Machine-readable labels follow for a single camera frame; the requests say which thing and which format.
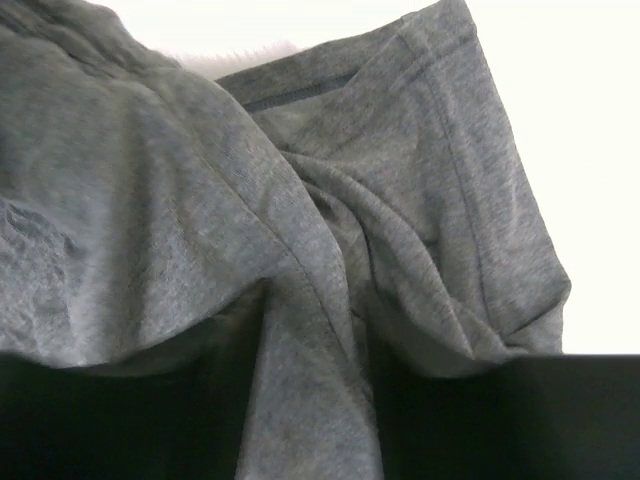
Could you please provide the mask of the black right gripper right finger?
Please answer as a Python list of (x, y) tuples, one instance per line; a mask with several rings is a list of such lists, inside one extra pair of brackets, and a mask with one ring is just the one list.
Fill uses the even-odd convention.
[(520, 358), (429, 379), (394, 357), (374, 399), (388, 479), (636, 479), (639, 359)]

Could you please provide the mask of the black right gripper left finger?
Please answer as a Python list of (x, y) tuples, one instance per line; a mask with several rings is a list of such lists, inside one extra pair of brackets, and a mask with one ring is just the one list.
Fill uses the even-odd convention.
[(105, 377), (1, 358), (4, 479), (232, 479), (250, 360)]

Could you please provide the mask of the grey shorts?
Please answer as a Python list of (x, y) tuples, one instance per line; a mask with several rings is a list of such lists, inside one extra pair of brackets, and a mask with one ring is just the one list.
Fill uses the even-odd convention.
[(436, 375), (562, 349), (570, 280), (467, 5), (209, 80), (86, 1), (1, 5), (1, 348), (96, 367), (266, 279), (244, 479), (378, 479), (385, 335)]

